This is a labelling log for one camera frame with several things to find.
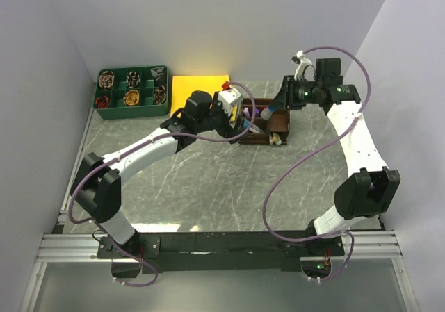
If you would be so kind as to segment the clear blue ballpoint pen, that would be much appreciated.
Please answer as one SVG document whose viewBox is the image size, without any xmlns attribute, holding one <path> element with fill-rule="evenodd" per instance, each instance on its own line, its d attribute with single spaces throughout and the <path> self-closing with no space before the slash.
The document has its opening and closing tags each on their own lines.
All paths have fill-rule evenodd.
<svg viewBox="0 0 445 312">
<path fill-rule="evenodd" d="M 243 127 L 251 133 L 265 133 L 265 131 L 256 124 L 250 124 L 250 120 L 244 119 Z"/>
</svg>

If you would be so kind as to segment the lilac highlighter marker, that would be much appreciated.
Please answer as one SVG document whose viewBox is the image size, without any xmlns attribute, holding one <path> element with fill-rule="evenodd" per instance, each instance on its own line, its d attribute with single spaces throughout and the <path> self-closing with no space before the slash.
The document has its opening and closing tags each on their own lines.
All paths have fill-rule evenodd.
<svg viewBox="0 0 445 312">
<path fill-rule="evenodd" d="M 246 117 L 250 117 L 250 111 L 249 111 L 249 108 L 245 107 L 245 108 L 243 109 L 243 114 L 244 114 Z"/>
</svg>

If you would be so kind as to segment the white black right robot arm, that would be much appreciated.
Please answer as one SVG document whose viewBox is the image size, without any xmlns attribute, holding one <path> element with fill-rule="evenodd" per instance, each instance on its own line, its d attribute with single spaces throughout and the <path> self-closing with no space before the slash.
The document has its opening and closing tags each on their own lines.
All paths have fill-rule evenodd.
<svg viewBox="0 0 445 312">
<path fill-rule="evenodd" d="M 309 223 L 303 237 L 287 238 L 289 243 L 305 243 L 310 254 L 320 255 L 329 247 L 328 238 L 385 213 L 401 176 L 398 170 L 389 169 L 378 153 L 363 115 L 366 102 L 354 85 L 343 83 L 340 58 L 312 63 L 300 52 L 293 61 L 295 74 L 283 78 L 273 108 L 319 105 L 337 132 L 348 170 L 347 179 L 334 192 L 333 206 Z"/>
</svg>

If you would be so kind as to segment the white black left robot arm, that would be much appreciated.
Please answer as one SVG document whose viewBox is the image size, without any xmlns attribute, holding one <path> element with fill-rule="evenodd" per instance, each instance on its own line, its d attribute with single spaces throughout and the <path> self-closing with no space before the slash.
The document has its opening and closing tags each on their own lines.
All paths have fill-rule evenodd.
<svg viewBox="0 0 445 312">
<path fill-rule="evenodd" d="M 112 154 L 89 153 L 81 161 L 72 185 L 71 204 L 78 204 L 115 241 L 114 249 L 129 258 L 140 253 L 140 234 L 121 211 L 122 187 L 135 174 L 162 158 L 176 154 L 196 135 L 216 131 L 233 140 L 241 123 L 231 125 L 233 110 L 243 100 L 235 88 L 216 92 L 195 91 L 151 134 Z"/>
</svg>

